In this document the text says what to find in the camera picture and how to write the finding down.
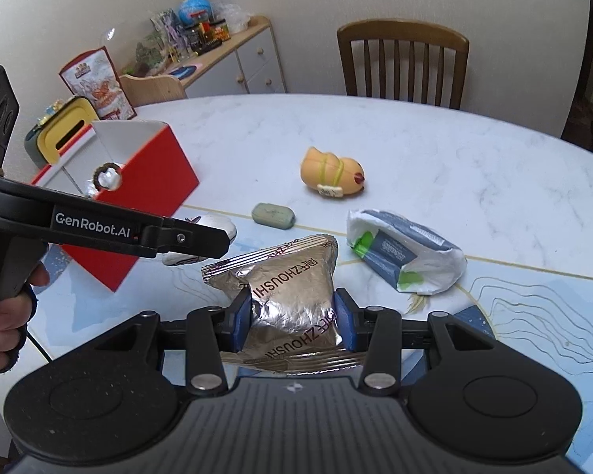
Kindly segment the person's left hand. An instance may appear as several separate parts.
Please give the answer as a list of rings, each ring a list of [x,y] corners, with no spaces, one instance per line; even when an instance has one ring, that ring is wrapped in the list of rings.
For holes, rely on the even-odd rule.
[[[11,370],[26,340],[27,323],[37,309],[34,287],[48,285],[50,276],[39,262],[20,293],[0,302],[0,373]]]

